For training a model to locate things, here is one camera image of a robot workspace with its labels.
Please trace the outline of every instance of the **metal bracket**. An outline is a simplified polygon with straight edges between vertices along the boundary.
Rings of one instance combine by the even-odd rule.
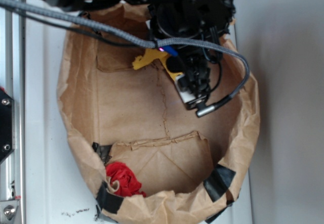
[[[21,211],[18,211],[19,200],[0,201],[0,224],[19,223]]]
[[[0,164],[14,151],[13,103],[14,101],[0,89]]]

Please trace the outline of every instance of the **white surface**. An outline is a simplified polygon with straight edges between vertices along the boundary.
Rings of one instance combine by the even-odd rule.
[[[254,223],[324,223],[324,0],[234,2],[238,49],[260,84]]]
[[[96,201],[70,153],[56,103],[65,31],[32,21],[26,29],[27,224],[97,223]],[[214,223],[252,224],[248,177],[239,200]]]

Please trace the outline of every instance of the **gray braided cable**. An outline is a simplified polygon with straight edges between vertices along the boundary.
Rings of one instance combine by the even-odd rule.
[[[72,15],[69,15],[66,13],[51,11],[51,10],[48,10],[45,8],[36,7],[36,6],[22,3],[22,2],[19,2],[16,0],[0,0],[0,6],[2,6],[4,8],[19,9],[19,10],[23,10],[26,12],[42,15],[45,17],[75,23],[75,24],[82,25],[85,27],[94,28],[96,30],[101,30],[101,31],[116,35],[118,37],[122,37],[125,40],[128,40],[129,42],[132,42],[133,44],[136,44],[137,46],[140,46],[140,47],[145,47],[145,48],[155,48],[156,47],[156,44],[152,41],[146,41],[146,40],[140,39],[136,36],[133,36],[129,33],[124,32],[120,29],[117,29],[117,28],[114,28],[109,25],[102,24],[102,23],[99,23],[96,21],[92,21],[92,20],[89,20],[86,18],[75,17],[75,16],[72,16]]]
[[[144,48],[153,49],[153,48],[159,48],[159,47],[171,46],[171,45],[185,45],[185,46],[195,46],[199,48],[211,49],[211,50],[215,50],[221,53],[234,56],[242,61],[246,74],[243,80],[240,82],[240,84],[234,89],[232,93],[229,94],[231,98],[233,98],[238,93],[238,91],[244,86],[244,84],[249,79],[250,69],[246,59],[242,55],[215,43],[211,43],[203,40],[190,39],[190,38],[166,38],[166,39],[158,40],[157,42],[147,41],[106,24],[102,24],[82,17],[75,17],[66,13],[60,13],[60,12],[55,12],[48,9],[36,7],[16,0],[0,0],[0,6],[4,8],[10,8],[13,10],[19,9],[22,11],[38,14],[41,16],[63,20],[78,25],[82,25],[85,27],[93,28],[95,30],[111,33],[115,36],[121,37],[137,46],[144,47]]]

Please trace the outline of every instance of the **black cable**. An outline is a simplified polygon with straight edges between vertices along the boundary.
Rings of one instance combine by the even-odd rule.
[[[216,83],[216,85],[211,89],[211,93],[212,93],[213,91],[215,91],[216,88],[218,88],[218,86],[221,84],[221,80],[222,80],[222,77],[223,77],[223,66],[222,66],[222,63],[219,62],[219,63],[217,63],[217,64],[218,64],[218,66],[219,66],[218,79],[217,79],[217,83]]]
[[[201,39],[203,41],[205,41],[205,37],[203,34],[201,34]],[[217,79],[216,85],[210,90],[210,93],[212,93],[213,91],[216,90],[216,88],[218,88],[219,84],[221,83],[222,76],[223,76],[223,66],[220,61],[218,61],[218,62],[212,61],[212,59],[207,55],[205,48],[202,49],[202,52],[204,53],[204,57],[206,60],[208,60],[212,64],[218,64],[218,66],[219,66],[219,74],[218,74],[218,79]]]
[[[65,26],[65,25],[61,25],[61,24],[49,22],[49,21],[46,21],[45,19],[41,19],[41,18],[37,18],[35,16],[28,15],[25,12],[20,11],[20,10],[14,10],[14,9],[9,9],[9,8],[6,8],[6,9],[9,10],[10,12],[16,13],[19,16],[22,16],[24,18],[28,18],[28,19],[31,19],[33,21],[36,21],[36,22],[39,22],[39,23],[43,23],[43,24],[46,24],[46,25],[50,25],[50,26],[53,26],[53,27],[65,29],[65,30],[68,30],[68,31],[71,31],[71,32],[79,33],[79,34],[82,34],[82,35],[85,35],[85,36],[88,36],[88,37],[97,39],[97,40],[99,40],[101,42],[104,42],[106,44],[109,44],[110,46],[127,47],[127,48],[130,48],[130,47],[138,47],[137,45],[131,44],[131,43],[128,44],[128,43],[113,42],[111,40],[108,40],[108,39],[100,36],[100,35],[97,35],[97,34],[94,34],[94,33],[88,32],[86,30],[79,29],[79,28],[73,28],[73,27],[69,27],[69,26]]]

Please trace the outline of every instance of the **robotic arm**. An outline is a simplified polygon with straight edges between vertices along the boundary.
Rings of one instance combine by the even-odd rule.
[[[45,0],[64,11],[98,10],[111,7],[120,0]],[[228,33],[235,7],[233,0],[125,0],[132,5],[149,4],[150,40],[166,38],[190,38],[219,44],[219,37]],[[234,94],[217,103],[206,102],[219,85],[222,73],[221,52],[213,54],[206,48],[176,45],[160,48],[172,56],[167,67],[172,72],[183,72],[176,80],[176,88],[187,109],[197,108],[197,116],[206,115],[226,104]],[[210,86],[209,63],[220,67],[219,81]]]

